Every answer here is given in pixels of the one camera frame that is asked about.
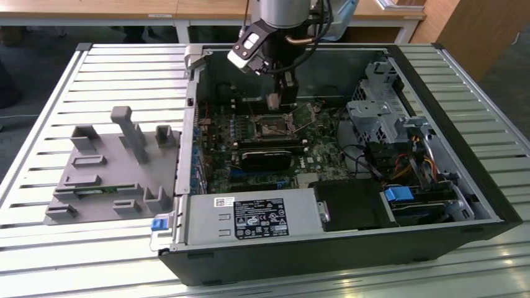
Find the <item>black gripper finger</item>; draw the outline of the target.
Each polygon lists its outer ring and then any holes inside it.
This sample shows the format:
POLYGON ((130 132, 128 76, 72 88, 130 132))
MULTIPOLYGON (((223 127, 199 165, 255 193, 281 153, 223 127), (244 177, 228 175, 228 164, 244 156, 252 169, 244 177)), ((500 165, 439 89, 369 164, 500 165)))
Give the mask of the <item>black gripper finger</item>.
POLYGON ((299 85, 293 74, 281 74, 280 87, 279 87, 279 97, 280 97, 281 106, 287 106, 295 103, 297 90, 299 90, 299 85))

